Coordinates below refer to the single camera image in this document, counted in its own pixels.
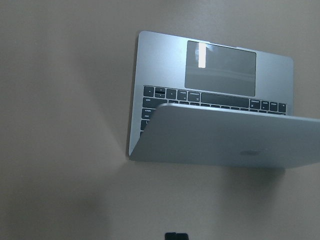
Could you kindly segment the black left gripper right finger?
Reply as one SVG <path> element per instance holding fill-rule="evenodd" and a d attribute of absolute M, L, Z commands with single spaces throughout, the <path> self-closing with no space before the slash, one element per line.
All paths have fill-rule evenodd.
<path fill-rule="evenodd" d="M 187 233 L 177 233 L 176 239 L 177 240 L 188 240 L 188 234 Z"/>

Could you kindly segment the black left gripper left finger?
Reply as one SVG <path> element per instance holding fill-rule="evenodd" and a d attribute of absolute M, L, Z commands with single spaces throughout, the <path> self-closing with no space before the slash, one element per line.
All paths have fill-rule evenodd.
<path fill-rule="evenodd" d="M 176 232 L 166 232 L 164 235 L 165 240 L 177 240 L 177 233 Z"/>

